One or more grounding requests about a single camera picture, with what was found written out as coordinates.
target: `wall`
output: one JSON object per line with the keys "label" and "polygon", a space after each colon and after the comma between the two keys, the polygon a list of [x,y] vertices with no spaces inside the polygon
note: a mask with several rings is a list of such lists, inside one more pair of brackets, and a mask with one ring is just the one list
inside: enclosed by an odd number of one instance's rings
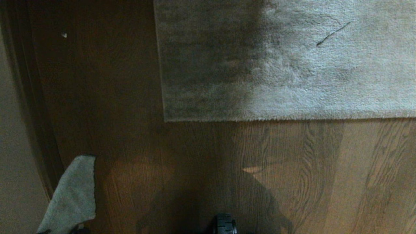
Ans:
{"label": "wall", "polygon": [[0,232],[35,233],[48,202],[0,35]]}

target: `gray rug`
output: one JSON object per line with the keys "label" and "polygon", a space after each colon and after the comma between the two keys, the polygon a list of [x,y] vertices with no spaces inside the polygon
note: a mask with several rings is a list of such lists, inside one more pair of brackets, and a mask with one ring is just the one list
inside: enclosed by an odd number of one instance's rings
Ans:
{"label": "gray rug", "polygon": [[414,0],[155,0],[166,121],[416,116]]}

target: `shag rug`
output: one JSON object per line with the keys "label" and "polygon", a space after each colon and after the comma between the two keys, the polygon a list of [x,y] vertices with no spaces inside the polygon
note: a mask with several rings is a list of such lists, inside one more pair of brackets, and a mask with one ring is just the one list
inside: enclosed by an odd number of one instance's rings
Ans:
{"label": "shag rug", "polygon": [[416,116],[414,0],[155,0],[166,121]]}

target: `microfiber towel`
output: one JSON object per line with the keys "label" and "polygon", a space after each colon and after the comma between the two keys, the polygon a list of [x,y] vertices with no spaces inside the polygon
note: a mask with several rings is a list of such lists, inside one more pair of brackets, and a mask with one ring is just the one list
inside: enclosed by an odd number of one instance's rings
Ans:
{"label": "microfiber towel", "polygon": [[49,203],[38,233],[69,234],[78,224],[95,218],[94,156],[72,161]]}

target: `wood grain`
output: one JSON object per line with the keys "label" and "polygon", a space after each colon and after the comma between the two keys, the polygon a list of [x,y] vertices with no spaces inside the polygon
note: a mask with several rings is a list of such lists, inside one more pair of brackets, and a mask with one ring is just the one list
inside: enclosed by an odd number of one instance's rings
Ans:
{"label": "wood grain", "polygon": [[62,161],[97,155],[93,233],[414,234],[414,119],[164,123],[152,1],[27,3]]}

